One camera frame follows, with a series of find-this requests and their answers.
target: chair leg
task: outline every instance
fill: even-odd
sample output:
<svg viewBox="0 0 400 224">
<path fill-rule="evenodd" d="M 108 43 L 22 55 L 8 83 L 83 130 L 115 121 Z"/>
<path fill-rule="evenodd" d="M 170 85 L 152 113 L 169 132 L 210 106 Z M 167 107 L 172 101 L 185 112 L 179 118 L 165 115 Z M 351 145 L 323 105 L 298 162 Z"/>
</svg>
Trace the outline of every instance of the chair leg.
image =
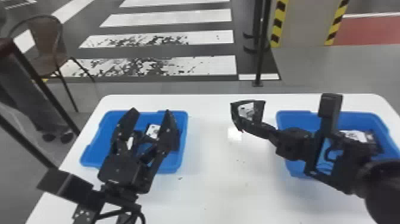
<svg viewBox="0 0 400 224">
<path fill-rule="evenodd" d="M 70 59 L 73 60 L 73 61 L 75 62 L 75 64 L 77 64 L 77 65 L 80 67 L 80 69 L 82 69 L 82 70 L 86 73 L 86 75 L 92 80 L 93 83 L 96 82 L 95 79 L 93 78 L 93 76 L 88 72 L 88 70 L 87 70 L 86 68 L 84 68 L 84 67 L 78 62 L 78 60 L 76 60 L 76 58 L 70 57 Z"/>
<path fill-rule="evenodd" d="M 64 87 L 65 87 L 65 91 L 67 91 L 67 94 L 68 94 L 68 96 L 69 96 L 69 98 L 70 98 L 70 100 L 71 100 L 72 106 L 74 107 L 75 111 L 76 111 L 77 113 L 79 113 L 79 110 L 78 110 L 78 107 L 76 106 L 75 100 L 74 100 L 74 98 L 72 97 L 72 94 L 71 94 L 71 92 L 70 92 L 70 89 L 68 88 L 67 83 L 65 82 L 64 76 L 63 76 L 63 74 L 61 73 L 61 71 L 60 71 L 59 69 L 58 69 L 58 74 L 56 74 L 56 75 L 61 79 L 61 82 L 62 82 L 62 84 L 63 84 Z"/>
</svg>

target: gray floor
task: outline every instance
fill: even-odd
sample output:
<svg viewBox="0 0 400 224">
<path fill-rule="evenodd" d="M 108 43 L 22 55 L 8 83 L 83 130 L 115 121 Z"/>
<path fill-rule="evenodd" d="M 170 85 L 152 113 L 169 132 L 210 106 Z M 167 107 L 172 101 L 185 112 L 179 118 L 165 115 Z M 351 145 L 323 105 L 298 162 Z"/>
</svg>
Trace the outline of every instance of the gray floor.
<svg viewBox="0 0 400 224">
<path fill-rule="evenodd" d="M 253 88 L 250 82 L 163 82 L 163 83 L 71 83 L 80 114 L 72 113 L 82 127 L 100 97 L 109 94 L 268 94 L 268 93 L 374 93 L 385 97 L 397 112 L 400 111 L 400 45 L 334 46 L 317 48 L 275 49 L 282 81 L 264 82 Z M 49 87 L 68 111 L 72 106 L 61 84 Z M 14 117 L 1 113 L 15 125 Z M 21 114 L 17 117 L 28 135 L 38 139 L 32 125 Z M 0 130 L 0 140 L 7 148 L 0 157 L 1 200 L 0 222 L 23 223 L 41 193 L 35 190 L 45 169 L 21 146 Z M 45 153 L 56 163 L 65 157 L 71 144 L 45 144 L 37 140 Z"/>
</svg>

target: small object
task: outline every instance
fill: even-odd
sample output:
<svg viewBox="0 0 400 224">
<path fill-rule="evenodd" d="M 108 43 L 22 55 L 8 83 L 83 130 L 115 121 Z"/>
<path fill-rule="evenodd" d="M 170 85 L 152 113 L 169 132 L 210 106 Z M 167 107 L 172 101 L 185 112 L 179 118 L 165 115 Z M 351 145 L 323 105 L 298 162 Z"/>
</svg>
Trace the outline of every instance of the small object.
<svg viewBox="0 0 400 224">
<path fill-rule="evenodd" d="M 146 135 L 152 139 L 157 139 L 159 131 L 160 131 L 160 125 L 151 124 L 149 125 L 149 128 L 147 128 Z"/>
<path fill-rule="evenodd" d="M 69 143 L 73 138 L 74 133 L 72 132 L 72 130 L 68 130 L 60 136 L 61 143 L 63 144 Z"/>
<path fill-rule="evenodd" d="M 43 139 L 45 142 L 52 142 L 53 140 L 55 140 L 55 135 L 49 134 L 49 133 L 43 134 L 43 135 L 42 135 L 42 139 Z"/>
</svg>

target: robotic arm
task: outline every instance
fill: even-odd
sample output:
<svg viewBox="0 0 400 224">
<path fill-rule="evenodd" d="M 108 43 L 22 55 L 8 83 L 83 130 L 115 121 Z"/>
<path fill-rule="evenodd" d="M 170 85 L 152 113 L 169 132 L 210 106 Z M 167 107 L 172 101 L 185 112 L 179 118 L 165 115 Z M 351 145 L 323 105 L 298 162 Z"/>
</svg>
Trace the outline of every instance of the robotic arm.
<svg viewBox="0 0 400 224">
<path fill-rule="evenodd" d="M 400 222 L 400 160 L 373 161 L 371 158 L 381 153 L 377 144 L 347 138 L 337 130 L 341 95 L 322 95 L 318 110 L 321 125 L 315 134 L 297 127 L 277 130 L 263 123 L 264 104 L 264 101 L 231 103 L 232 120 L 237 129 L 269 140 L 276 146 L 276 154 L 287 160 L 304 161 L 307 176 L 365 199 L 368 212 L 378 224 Z M 323 157 L 333 163 L 330 174 L 317 167 L 327 139 L 332 144 Z M 333 150 L 342 151 L 334 160 L 329 158 Z"/>
<path fill-rule="evenodd" d="M 98 173 L 104 184 L 100 191 L 79 177 L 57 169 L 50 169 L 39 182 L 38 189 L 77 203 L 74 224 L 94 224 L 98 220 L 119 216 L 117 224 L 132 224 L 139 218 L 146 223 L 138 194 L 149 192 L 152 181 L 163 159 L 171 150 L 179 148 L 179 131 L 175 118 L 167 110 L 161 126 L 146 133 L 134 130 L 140 113 L 132 108 L 118 122 L 111 138 L 111 149 Z M 149 147 L 139 153 L 139 146 Z M 100 214 L 105 203 L 121 207 Z"/>
</svg>

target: white stripe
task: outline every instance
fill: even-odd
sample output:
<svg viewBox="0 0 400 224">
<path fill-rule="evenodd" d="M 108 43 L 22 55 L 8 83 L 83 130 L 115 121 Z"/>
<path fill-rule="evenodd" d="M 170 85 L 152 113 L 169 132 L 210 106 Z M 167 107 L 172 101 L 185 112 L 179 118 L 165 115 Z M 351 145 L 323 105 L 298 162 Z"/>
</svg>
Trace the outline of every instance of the white stripe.
<svg viewBox="0 0 400 224">
<path fill-rule="evenodd" d="M 230 9 L 113 14 L 101 24 L 101 27 L 211 23 L 231 20 Z"/>
<path fill-rule="evenodd" d="M 65 23 L 93 1 L 94 0 L 72 0 L 56 10 L 52 15 L 56 16 L 61 23 Z M 14 42 L 22 53 L 27 52 L 35 45 L 29 30 L 25 30 L 14 38 Z"/>
<path fill-rule="evenodd" d="M 79 48 L 115 48 L 121 46 L 209 45 L 233 43 L 232 30 L 173 33 L 137 33 L 89 36 Z"/>
<path fill-rule="evenodd" d="M 28 2 L 19 3 L 19 4 L 16 4 L 16 5 L 10 5 L 10 6 L 4 7 L 4 9 L 10 10 L 12 8 L 18 8 L 18 7 L 21 7 L 21 6 L 24 6 L 24 5 L 31 5 L 31 4 L 35 4 L 35 3 L 36 3 L 36 1 L 30 0 Z"/>
<path fill-rule="evenodd" d="M 239 80 L 254 80 L 255 74 L 239 74 Z M 266 73 L 261 74 L 261 80 L 279 80 L 279 75 L 277 73 Z"/>
<path fill-rule="evenodd" d="M 229 2 L 229 0 L 125 0 L 120 7 L 146 7 L 156 5 L 180 5 Z"/>
<path fill-rule="evenodd" d="M 236 75 L 234 55 L 176 58 L 79 59 L 97 77 Z M 72 61 L 61 67 L 65 77 L 86 76 Z"/>
<path fill-rule="evenodd" d="M 343 18 L 388 17 L 388 16 L 400 16 L 400 12 L 345 14 L 343 15 Z"/>
</svg>

